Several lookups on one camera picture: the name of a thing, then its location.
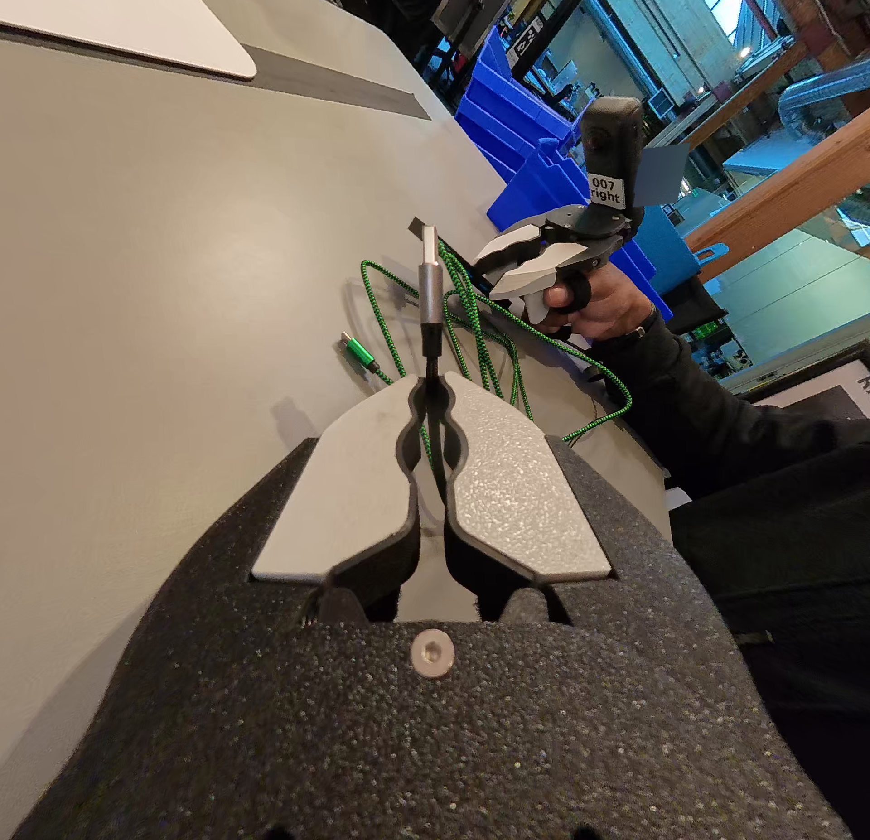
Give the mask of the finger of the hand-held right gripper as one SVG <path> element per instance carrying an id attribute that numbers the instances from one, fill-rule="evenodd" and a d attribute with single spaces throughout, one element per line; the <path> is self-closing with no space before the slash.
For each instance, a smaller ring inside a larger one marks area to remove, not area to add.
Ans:
<path id="1" fill-rule="evenodd" d="M 538 258 L 544 243 L 542 227 L 527 223 L 488 242 L 473 260 L 473 270 L 484 277 L 504 274 Z"/>
<path id="2" fill-rule="evenodd" d="M 506 271 L 495 283 L 488 298 L 494 302 L 521 298 L 530 319 L 544 319 L 549 312 L 544 291 L 554 286 L 560 267 L 575 261 L 585 252 L 586 246 L 581 243 L 552 244 L 538 257 Z"/>

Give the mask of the wooden beam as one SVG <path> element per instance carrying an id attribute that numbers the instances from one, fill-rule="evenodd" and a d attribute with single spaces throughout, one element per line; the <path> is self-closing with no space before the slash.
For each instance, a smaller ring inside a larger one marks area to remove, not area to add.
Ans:
<path id="1" fill-rule="evenodd" d="M 722 243 L 728 252 L 699 272 L 706 283 L 869 182 L 869 111 L 823 139 L 693 230 L 693 250 Z"/>

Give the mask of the white desk mat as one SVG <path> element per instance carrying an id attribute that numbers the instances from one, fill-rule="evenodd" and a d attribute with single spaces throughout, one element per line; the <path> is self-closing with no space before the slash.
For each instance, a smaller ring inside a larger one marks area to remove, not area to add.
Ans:
<path id="1" fill-rule="evenodd" d="M 241 80 L 256 65 L 203 0 L 1 0 L 3 27 Z"/>

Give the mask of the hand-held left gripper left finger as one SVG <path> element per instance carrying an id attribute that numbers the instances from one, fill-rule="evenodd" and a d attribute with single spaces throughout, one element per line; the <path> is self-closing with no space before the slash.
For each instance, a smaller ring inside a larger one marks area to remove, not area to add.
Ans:
<path id="1" fill-rule="evenodd" d="M 418 409 L 405 377 L 359 403 L 317 440 L 253 564 L 261 582 L 349 589 L 368 608 L 400 590 L 420 552 Z"/>

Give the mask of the person's right hand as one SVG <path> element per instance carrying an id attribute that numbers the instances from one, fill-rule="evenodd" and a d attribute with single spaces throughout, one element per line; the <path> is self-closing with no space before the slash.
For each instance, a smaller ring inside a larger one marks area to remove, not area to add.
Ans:
<path id="1" fill-rule="evenodd" d="M 641 327 L 654 311 L 654 305 L 631 279 L 612 264 L 595 269 L 585 279 L 590 285 L 590 300 L 579 311 L 568 311 L 574 299 L 571 281 L 558 280 L 543 293 L 548 313 L 534 327 L 555 335 L 561 328 L 571 328 L 595 343 L 630 334 Z"/>

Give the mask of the person's dark clothed body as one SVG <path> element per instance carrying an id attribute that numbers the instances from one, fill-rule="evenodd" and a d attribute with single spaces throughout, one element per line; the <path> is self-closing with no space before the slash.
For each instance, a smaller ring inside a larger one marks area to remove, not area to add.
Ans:
<path id="1" fill-rule="evenodd" d="M 731 630 L 781 737 L 868 838 L 868 421 L 774 409 L 672 474 L 673 543 Z"/>

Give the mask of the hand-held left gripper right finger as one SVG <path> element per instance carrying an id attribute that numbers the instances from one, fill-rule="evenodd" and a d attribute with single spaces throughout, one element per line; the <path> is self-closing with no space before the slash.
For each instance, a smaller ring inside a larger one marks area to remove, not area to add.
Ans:
<path id="1" fill-rule="evenodd" d="M 601 581 L 613 566 L 550 438 L 457 372 L 441 378 L 445 560 L 479 610 L 518 589 Z"/>

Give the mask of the stack of blue plastic bins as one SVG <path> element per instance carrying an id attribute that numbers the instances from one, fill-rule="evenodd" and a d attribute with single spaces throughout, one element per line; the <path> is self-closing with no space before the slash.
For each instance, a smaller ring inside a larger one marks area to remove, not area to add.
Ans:
<path id="1" fill-rule="evenodd" d="M 486 213 L 498 230 L 564 205 L 588 202 L 586 173 L 566 150 L 579 121 L 556 115 L 513 79 L 497 28 L 479 50 L 455 118 L 506 182 Z M 676 326 L 665 297 L 696 276 L 700 265 L 664 204 L 646 206 L 636 237 L 614 255 L 614 264 Z"/>

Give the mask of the person's right forearm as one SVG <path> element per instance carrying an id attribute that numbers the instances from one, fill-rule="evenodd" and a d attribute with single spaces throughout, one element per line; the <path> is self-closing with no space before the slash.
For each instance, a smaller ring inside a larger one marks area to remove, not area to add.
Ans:
<path id="1" fill-rule="evenodd" d="M 868 421 L 757 407 L 706 374 L 664 322 L 595 342 L 591 355 L 628 389 L 625 418 L 694 502 L 749 483 L 868 490 Z"/>

